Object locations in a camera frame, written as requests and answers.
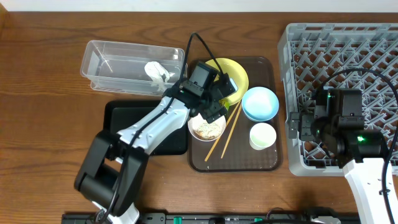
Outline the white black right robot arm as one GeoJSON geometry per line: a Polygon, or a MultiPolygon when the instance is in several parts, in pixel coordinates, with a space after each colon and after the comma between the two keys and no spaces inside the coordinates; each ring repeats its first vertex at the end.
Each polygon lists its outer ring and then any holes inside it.
{"type": "Polygon", "coordinates": [[[379,130],[364,127],[361,91],[322,89],[314,99],[313,113],[289,114],[288,137],[320,142],[334,155],[354,195],[361,223],[397,223],[388,145],[379,130]]]}

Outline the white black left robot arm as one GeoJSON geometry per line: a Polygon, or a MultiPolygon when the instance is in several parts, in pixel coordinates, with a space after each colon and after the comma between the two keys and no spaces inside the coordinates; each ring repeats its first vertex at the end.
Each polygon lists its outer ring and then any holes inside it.
{"type": "Polygon", "coordinates": [[[134,206],[149,156],[170,134],[200,115],[207,123],[224,116],[221,103],[238,90],[222,71],[198,62],[189,79],[180,78],[150,113],[116,134],[104,129],[94,138],[74,188],[99,206],[94,223],[135,223],[134,206]]]}

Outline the white napkin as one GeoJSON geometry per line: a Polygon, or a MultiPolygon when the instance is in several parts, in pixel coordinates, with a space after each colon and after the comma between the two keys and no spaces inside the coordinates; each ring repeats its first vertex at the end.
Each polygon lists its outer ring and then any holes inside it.
{"type": "Polygon", "coordinates": [[[151,87],[156,87],[157,91],[164,92],[167,87],[166,83],[169,82],[170,78],[175,74],[168,72],[159,62],[148,62],[144,66],[145,73],[152,80],[151,87]]]}

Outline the green yellow snack wrapper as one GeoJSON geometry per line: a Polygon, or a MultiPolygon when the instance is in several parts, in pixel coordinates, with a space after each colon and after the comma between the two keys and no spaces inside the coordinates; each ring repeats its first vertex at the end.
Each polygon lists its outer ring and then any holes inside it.
{"type": "Polygon", "coordinates": [[[222,99],[219,101],[220,105],[223,106],[227,111],[229,111],[229,102],[227,99],[222,99]]]}

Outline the pink bowl with food scraps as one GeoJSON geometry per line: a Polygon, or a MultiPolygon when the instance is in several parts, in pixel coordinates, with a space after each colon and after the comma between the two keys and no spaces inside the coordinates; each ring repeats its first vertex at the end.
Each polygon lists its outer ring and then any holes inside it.
{"type": "Polygon", "coordinates": [[[188,130],[191,135],[200,141],[214,141],[218,139],[226,129],[226,119],[224,116],[212,123],[208,123],[198,114],[188,121],[188,130]]]}

